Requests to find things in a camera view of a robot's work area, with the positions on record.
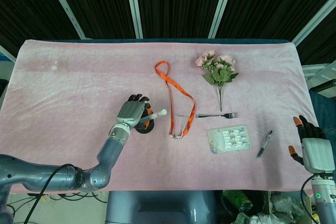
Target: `table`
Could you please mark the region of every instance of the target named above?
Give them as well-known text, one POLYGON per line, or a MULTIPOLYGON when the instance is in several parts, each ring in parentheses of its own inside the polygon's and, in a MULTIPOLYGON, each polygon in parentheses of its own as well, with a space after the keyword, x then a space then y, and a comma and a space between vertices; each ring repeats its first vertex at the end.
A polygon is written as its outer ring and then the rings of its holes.
MULTIPOLYGON (((142 92, 152 108, 169 109, 164 81, 154 65, 170 62, 170 77, 196 100, 197 113, 217 113, 216 89, 194 60, 205 50, 236 59, 238 77, 224 88, 224 111, 237 119, 194 120, 181 140, 168 136, 170 118, 147 135, 132 132, 105 190, 298 190, 309 176, 293 161, 300 150, 292 117, 316 124, 300 61, 292 43, 191 44, 173 42, 79 44, 28 40, 22 46, 0 112, 1 152, 29 162, 73 163, 87 169, 129 94, 142 92), (252 148, 214 155, 208 129, 245 124, 252 148), (265 135, 274 137, 256 159, 265 135)), ((176 114, 191 102, 174 92, 176 114)), ((26 191, 21 185, 12 192, 26 191)))

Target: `fork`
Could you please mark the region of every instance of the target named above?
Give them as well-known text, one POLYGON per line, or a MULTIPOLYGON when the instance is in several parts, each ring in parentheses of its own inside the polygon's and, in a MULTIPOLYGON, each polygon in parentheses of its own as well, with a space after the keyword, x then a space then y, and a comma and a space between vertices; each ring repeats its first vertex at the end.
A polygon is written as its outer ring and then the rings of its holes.
POLYGON ((196 118, 207 118, 209 116, 223 116, 225 118, 237 118, 238 117, 238 113, 226 113, 224 115, 204 115, 204 114, 196 114, 196 118))

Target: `robotic hand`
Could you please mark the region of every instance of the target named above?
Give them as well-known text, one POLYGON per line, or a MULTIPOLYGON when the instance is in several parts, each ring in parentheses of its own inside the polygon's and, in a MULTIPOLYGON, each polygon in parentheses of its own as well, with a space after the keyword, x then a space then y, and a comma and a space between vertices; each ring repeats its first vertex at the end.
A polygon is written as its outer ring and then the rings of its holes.
POLYGON ((288 149, 291 157, 313 174, 302 185, 301 201, 309 214, 303 202, 303 189, 312 179, 311 185, 321 224, 333 224, 336 223, 336 186, 332 180, 335 164, 331 144, 326 140, 322 129, 309 123, 302 115, 299 117, 300 119, 293 119, 298 128, 303 157, 296 153, 293 146, 290 145, 288 149))
POLYGON ((98 165, 91 169, 82 170, 70 164, 62 166, 33 164, 0 154, 0 224, 13 223, 13 217, 6 207, 13 184, 23 184, 26 189, 41 193, 44 190, 79 190, 88 193, 106 187, 110 181, 112 167, 130 135, 130 130, 135 128, 144 134, 154 127, 153 120, 140 123, 141 118, 152 114, 148 101, 147 97, 134 94, 123 104, 117 115, 117 124, 111 128, 97 156, 98 165))

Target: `gray machine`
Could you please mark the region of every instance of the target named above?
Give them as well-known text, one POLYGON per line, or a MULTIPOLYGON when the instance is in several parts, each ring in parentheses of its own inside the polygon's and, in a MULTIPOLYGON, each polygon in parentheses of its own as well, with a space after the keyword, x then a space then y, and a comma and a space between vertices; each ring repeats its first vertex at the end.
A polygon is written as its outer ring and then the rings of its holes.
MULTIPOLYGON (((140 123, 141 118, 150 114, 148 100, 138 94, 130 96, 124 103, 117 116, 117 123, 111 128, 97 156, 98 165, 91 169, 33 164, 0 155, 0 224, 13 223, 12 214, 6 206, 13 184, 23 184, 28 190, 41 191, 49 181, 45 188, 47 191, 79 190, 86 193, 106 187, 130 130, 135 128, 141 133, 147 133, 153 128, 154 122, 140 123)), ((303 158, 293 152, 291 155, 315 174, 312 186, 321 223, 336 223, 336 187, 328 175, 335 169, 330 142, 308 134, 300 137, 303 141, 303 158)), ((180 212, 187 224, 217 223, 216 202, 211 191, 111 191, 106 223, 134 224, 139 211, 180 212)))

